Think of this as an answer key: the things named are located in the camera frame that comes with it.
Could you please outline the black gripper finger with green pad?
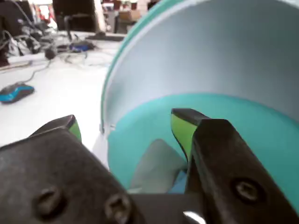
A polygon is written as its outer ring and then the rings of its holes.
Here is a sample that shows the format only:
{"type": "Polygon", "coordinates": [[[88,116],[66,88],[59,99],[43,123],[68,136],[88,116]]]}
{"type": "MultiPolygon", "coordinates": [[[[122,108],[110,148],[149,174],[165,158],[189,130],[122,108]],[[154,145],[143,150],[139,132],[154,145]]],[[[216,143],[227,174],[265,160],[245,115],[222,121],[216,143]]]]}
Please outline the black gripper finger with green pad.
{"type": "Polygon", "coordinates": [[[295,209],[228,120],[173,108],[171,131],[188,162],[185,191],[200,195],[206,223],[298,223],[295,209]]]}
{"type": "Polygon", "coordinates": [[[0,149],[3,224],[140,224],[142,215],[101,162],[56,128],[0,149]]]}

